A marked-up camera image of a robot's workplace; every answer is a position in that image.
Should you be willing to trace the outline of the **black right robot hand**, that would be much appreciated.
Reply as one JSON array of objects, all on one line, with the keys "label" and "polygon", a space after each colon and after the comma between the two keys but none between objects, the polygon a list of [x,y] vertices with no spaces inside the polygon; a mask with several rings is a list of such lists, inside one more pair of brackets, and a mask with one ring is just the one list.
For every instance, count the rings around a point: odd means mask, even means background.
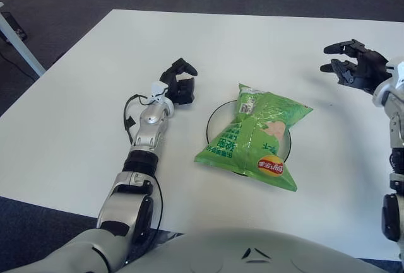
[{"label": "black right robot hand", "polygon": [[340,54],[357,60],[356,63],[332,59],[330,63],[322,65],[323,73],[334,73],[338,84],[362,90],[373,94],[382,82],[391,77],[387,72],[388,60],[379,52],[367,49],[358,40],[351,39],[345,42],[331,44],[323,49],[325,54]]}]

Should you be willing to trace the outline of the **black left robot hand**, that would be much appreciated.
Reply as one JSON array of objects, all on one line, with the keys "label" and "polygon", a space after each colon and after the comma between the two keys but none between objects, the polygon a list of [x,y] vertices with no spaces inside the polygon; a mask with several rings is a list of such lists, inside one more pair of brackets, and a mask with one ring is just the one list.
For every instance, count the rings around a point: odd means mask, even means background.
[{"label": "black left robot hand", "polygon": [[[191,75],[191,78],[177,80],[177,75],[182,73]],[[194,78],[197,75],[197,70],[183,58],[176,60],[160,77],[160,81],[168,85],[165,90],[165,97],[178,105],[192,103],[194,100]]]}]

